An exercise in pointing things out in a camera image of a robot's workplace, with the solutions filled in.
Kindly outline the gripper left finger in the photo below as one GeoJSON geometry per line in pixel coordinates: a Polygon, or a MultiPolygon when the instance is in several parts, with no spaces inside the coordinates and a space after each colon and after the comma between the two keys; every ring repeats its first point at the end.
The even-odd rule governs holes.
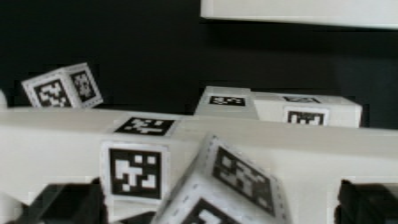
{"type": "Polygon", "coordinates": [[[99,179],[49,184],[12,224],[108,224],[99,179]]]}

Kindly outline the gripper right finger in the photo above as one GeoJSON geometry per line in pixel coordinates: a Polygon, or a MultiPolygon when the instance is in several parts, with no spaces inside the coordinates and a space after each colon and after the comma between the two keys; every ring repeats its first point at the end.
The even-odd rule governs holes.
{"type": "Polygon", "coordinates": [[[333,224],[398,224],[398,183],[340,181],[333,224]]]}

